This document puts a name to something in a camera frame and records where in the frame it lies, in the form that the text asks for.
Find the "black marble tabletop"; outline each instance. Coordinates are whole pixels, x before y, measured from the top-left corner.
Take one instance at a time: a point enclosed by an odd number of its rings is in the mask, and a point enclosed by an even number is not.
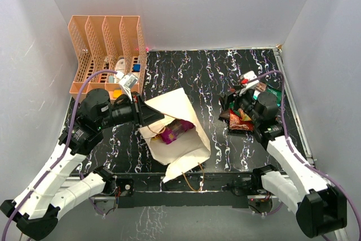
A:
[[[280,165],[254,140],[252,133],[227,134],[227,124],[219,121],[218,94],[236,84],[241,74],[257,75],[277,69],[272,49],[152,51],[144,79],[144,100],[184,88],[211,144],[211,156],[203,163],[205,171],[251,172],[254,168]],[[264,80],[281,88],[280,76]],[[285,120],[295,146],[304,154],[292,112],[285,100]],[[104,131],[104,139],[76,169],[87,173],[104,165],[114,173],[165,173],[166,167],[151,152],[133,124]]]

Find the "desk organizer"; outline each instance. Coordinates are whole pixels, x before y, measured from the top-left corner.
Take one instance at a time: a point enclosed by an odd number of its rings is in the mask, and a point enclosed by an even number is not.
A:
[[[121,59],[124,59],[121,69],[124,74],[132,72],[134,64],[140,64],[140,71],[133,72],[139,81],[132,91],[142,93],[147,52],[139,16],[72,16],[68,29],[78,59],[70,89],[74,98],[91,74],[102,69],[114,70]],[[105,73],[94,77],[84,88],[81,101],[90,90],[101,88],[109,92],[114,102],[113,92],[120,86],[109,82],[109,76]]]

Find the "pink object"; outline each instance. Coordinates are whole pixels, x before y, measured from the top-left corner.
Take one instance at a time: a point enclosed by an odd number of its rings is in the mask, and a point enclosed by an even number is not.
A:
[[[166,126],[165,131],[160,136],[166,144],[170,144],[193,127],[194,124],[189,121],[174,120]]]

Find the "purple cable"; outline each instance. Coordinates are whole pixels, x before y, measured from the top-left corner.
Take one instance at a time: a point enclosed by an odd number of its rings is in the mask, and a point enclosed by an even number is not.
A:
[[[79,176],[80,176],[80,180],[83,180],[83,179],[84,179],[84,175],[83,175],[81,172],[79,172]],[[88,200],[90,201],[91,205],[94,207],[94,209],[95,209],[99,214],[101,214],[102,216],[105,216],[105,213],[104,213],[102,210],[100,210],[99,207],[96,206],[96,204],[95,204],[90,198],[88,198]]]
[[[101,70],[99,72],[93,73],[91,76],[88,77],[87,80],[85,80],[85,82],[83,83],[83,85],[81,86],[81,88],[80,88],[80,90],[78,92],[77,98],[75,99],[75,104],[74,104],[74,108],[73,108],[73,112],[72,112],[72,118],[71,118],[71,121],[70,121],[70,124],[69,124],[69,133],[68,133],[67,141],[65,143],[64,151],[61,153],[59,158],[50,166],[50,169],[54,169],[56,167],[56,165],[58,165],[58,163],[63,159],[63,157],[67,153],[67,149],[69,147],[70,140],[71,140],[71,134],[72,134],[71,131],[73,130],[73,127],[74,127],[75,114],[76,114],[77,109],[78,109],[80,96],[81,96],[86,84],[88,84],[93,77],[95,77],[95,76],[97,76],[97,75],[99,75],[101,73],[115,73],[116,74],[117,72],[114,71],[114,70],[105,69],[105,70]],[[48,174],[49,174],[48,170],[46,172],[44,172],[44,174],[35,183],[33,188],[36,189]],[[27,193],[27,195],[23,198],[23,200],[19,203],[19,205],[15,208],[15,210],[13,211],[13,213],[11,214],[9,219],[7,220],[6,225],[4,227],[4,231],[2,233],[2,238],[1,238],[2,241],[6,241],[6,234],[7,234],[7,231],[9,229],[9,227],[10,227],[10,223],[11,223],[12,219],[15,217],[15,215],[20,210],[20,208],[24,205],[24,203],[30,198],[32,193],[33,193],[33,191],[31,191],[31,190]]]
[[[260,80],[260,79],[262,79],[262,78],[264,78],[264,77],[266,77],[268,75],[274,74],[274,73],[278,73],[282,77],[281,119],[282,119],[282,126],[283,126],[283,130],[284,130],[284,135],[285,135],[285,138],[286,138],[286,142],[287,142],[287,145],[288,145],[291,153],[294,155],[295,158],[297,158],[298,161],[300,161],[302,164],[304,164],[304,166],[306,168],[312,170],[313,172],[317,173],[318,175],[322,176],[323,178],[329,180],[331,183],[334,184],[334,186],[336,186],[344,194],[344,196],[346,197],[346,199],[348,200],[348,202],[349,202],[349,204],[351,206],[351,209],[354,211],[354,214],[355,214],[358,226],[359,226],[359,241],[361,241],[361,216],[360,216],[360,214],[359,214],[359,212],[358,212],[358,210],[356,208],[355,203],[352,201],[350,195],[344,190],[344,188],[335,179],[333,179],[332,177],[326,175],[325,173],[321,172],[320,170],[313,168],[311,165],[305,164],[305,162],[294,152],[294,149],[293,149],[293,147],[291,145],[291,142],[290,142],[290,138],[288,137],[287,126],[286,126],[286,122],[285,122],[285,118],[284,118],[284,85],[285,85],[285,80],[284,80],[283,73],[281,71],[278,71],[278,70],[269,71],[267,73],[264,73],[261,76],[258,76],[255,79],[252,79],[252,80],[248,81],[248,83],[251,83],[251,82],[253,82],[255,80]],[[322,235],[322,237],[327,241],[330,240],[325,235]]]

